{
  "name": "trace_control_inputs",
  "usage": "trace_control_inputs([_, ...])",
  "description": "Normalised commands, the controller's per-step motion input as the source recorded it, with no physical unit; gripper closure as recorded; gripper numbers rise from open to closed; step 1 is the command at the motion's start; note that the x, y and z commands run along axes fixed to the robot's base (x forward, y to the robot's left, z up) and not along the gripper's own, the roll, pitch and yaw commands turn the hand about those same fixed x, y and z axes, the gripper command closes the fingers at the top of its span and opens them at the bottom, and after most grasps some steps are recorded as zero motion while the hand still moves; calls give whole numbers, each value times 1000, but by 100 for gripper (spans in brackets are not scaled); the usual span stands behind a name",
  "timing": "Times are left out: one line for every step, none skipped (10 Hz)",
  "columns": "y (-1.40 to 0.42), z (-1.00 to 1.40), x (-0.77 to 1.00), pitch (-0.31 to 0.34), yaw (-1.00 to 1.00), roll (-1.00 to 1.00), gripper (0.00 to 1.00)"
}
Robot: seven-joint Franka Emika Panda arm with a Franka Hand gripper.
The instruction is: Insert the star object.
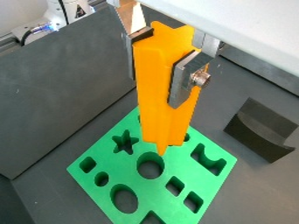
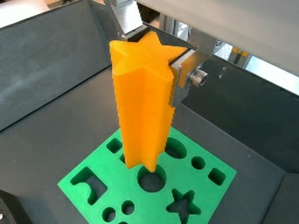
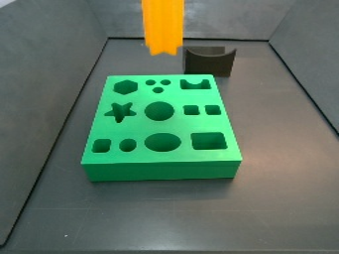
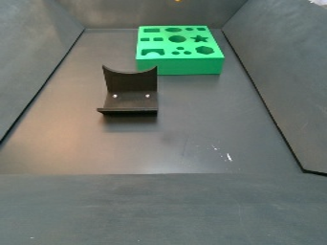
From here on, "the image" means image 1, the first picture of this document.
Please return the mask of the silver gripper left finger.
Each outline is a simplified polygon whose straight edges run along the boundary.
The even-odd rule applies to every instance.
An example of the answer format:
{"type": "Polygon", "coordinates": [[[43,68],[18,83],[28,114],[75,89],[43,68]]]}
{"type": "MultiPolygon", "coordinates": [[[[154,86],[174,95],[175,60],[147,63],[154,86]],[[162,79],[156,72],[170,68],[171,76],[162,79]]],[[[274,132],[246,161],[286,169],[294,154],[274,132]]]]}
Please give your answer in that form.
{"type": "Polygon", "coordinates": [[[119,2],[116,14],[120,18],[126,31],[126,49],[128,57],[128,75],[132,80],[136,79],[134,43],[150,38],[154,35],[154,29],[146,25],[146,17],[139,2],[119,2]]]}

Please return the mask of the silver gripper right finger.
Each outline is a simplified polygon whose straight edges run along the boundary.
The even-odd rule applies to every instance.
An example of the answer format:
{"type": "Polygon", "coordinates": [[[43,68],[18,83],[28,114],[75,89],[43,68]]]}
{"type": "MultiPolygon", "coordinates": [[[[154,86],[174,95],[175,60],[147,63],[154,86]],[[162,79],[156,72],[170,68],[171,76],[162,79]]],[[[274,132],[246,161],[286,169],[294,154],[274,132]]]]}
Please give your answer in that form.
{"type": "Polygon", "coordinates": [[[194,87],[205,88],[209,85],[211,75],[205,69],[223,51],[223,42],[201,30],[195,31],[191,44],[201,51],[193,50],[173,65],[167,102],[174,109],[187,101],[194,87]]]}

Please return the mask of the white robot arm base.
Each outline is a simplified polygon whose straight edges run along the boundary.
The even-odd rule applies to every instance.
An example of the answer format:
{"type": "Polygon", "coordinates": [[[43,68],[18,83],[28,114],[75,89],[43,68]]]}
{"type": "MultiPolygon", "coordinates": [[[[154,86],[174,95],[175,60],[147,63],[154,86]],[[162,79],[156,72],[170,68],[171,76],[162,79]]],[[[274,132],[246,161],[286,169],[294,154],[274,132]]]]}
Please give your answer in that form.
{"type": "Polygon", "coordinates": [[[56,32],[95,12],[90,0],[47,0],[47,11],[35,21],[12,29],[20,46],[56,32]]]}

